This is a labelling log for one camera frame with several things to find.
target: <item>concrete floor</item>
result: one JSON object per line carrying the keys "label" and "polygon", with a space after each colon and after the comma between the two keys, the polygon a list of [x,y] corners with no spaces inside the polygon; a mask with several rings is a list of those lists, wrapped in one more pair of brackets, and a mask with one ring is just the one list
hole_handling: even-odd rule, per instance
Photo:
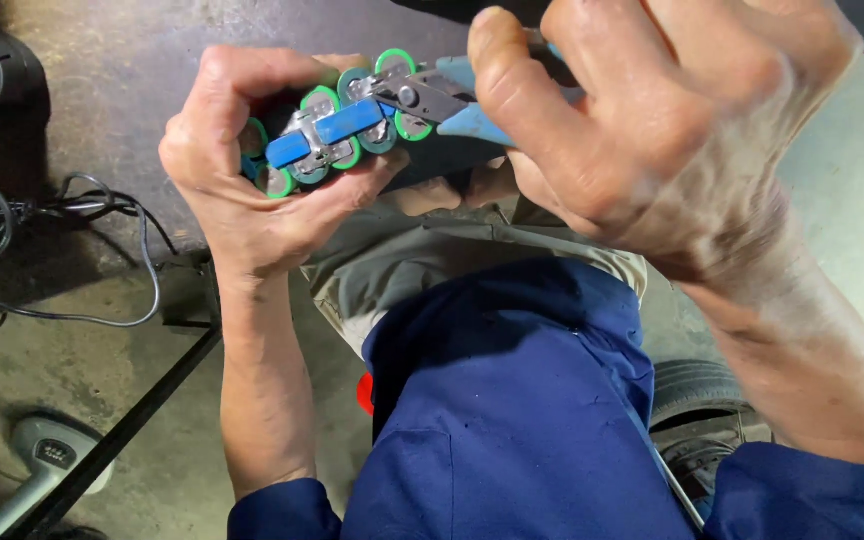
{"label": "concrete floor", "polygon": [[[779,173],[792,191],[809,244],[864,317],[864,58],[842,90],[809,124]],[[195,287],[188,270],[163,276],[167,297]],[[355,404],[364,368],[292,280],[294,323],[318,408],[318,470],[342,513],[368,454],[370,419]],[[144,276],[111,279],[48,300],[42,309],[127,318],[145,310]],[[645,348],[656,361],[717,359],[695,307],[654,275],[642,307]],[[26,472],[6,445],[16,416],[52,407],[109,430],[192,343],[157,323],[119,330],[14,317],[0,330],[0,501]],[[232,507],[219,438],[222,349],[210,354],[120,456],[110,485],[84,498],[72,521],[113,539],[214,539]]]}

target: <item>forearm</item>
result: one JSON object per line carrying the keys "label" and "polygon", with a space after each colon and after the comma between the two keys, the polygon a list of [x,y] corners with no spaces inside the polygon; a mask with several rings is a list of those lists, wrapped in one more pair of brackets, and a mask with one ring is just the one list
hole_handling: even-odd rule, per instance
{"label": "forearm", "polygon": [[222,441],[236,500],[314,478],[312,386],[292,325],[288,276],[252,289],[220,276]]}
{"label": "forearm", "polygon": [[789,446],[864,464],[864,322],[819,268],[798,227],[681,286],[699,306],[751,404]]}

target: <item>tire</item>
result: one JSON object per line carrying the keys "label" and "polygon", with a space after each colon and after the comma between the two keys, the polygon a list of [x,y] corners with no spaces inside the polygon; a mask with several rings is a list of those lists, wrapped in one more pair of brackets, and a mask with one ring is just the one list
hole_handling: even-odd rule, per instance
{"label": "tire", "polygon": [[708,360],[672,360],[655,364],[655,392],[649,430],[686,413],[697,413],[692,421],[752,412],[739,390],[738,381],[725,365]]}

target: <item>hand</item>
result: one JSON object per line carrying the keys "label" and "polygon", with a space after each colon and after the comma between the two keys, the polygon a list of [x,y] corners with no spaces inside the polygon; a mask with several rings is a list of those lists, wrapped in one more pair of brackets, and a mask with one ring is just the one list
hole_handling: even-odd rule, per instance
{"label": "hand", "polygon": [[367,65],[361,55],[287,49],[219,46],[202,54],[188,101],[169,121],[158,153],[226,282],[258,285],[298,266],[408,165],[408,154],[393,150],[312,193],[277,200],[239,176],[238,136],[253,106],[287,88],[334,86],[340,69]]}
{"label": "hand", "polygon": [[468,42],[522,194],[693,284],[786,235],[776,164],[861,46],[832,0],[555,0],[542,33],[582,102],[508,11],[480,13]]}

